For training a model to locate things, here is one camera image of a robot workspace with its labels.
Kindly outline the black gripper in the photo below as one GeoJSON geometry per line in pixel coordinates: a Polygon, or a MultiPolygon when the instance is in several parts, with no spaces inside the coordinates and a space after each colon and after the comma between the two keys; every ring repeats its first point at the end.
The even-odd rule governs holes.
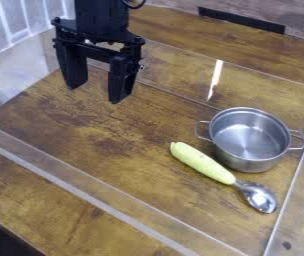
{"type": "Polygon", "coordinates": [[[113,104],[133,91],[145,39],[129,31],[129,11],[145,0],[74,0],[74,18],[56,17],[53,39],[65,84],[76,89],[88,81],[86,58],[109,60],[108,94],[113,104]]]}

